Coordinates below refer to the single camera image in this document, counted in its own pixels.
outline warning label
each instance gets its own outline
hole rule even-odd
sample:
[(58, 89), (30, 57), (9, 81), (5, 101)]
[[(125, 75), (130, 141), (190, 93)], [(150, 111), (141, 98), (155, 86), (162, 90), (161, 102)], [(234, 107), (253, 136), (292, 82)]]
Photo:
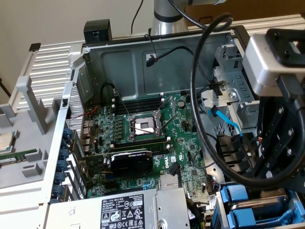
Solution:
[(103, 200), (101, 229), (145, 229), (143, 195)]

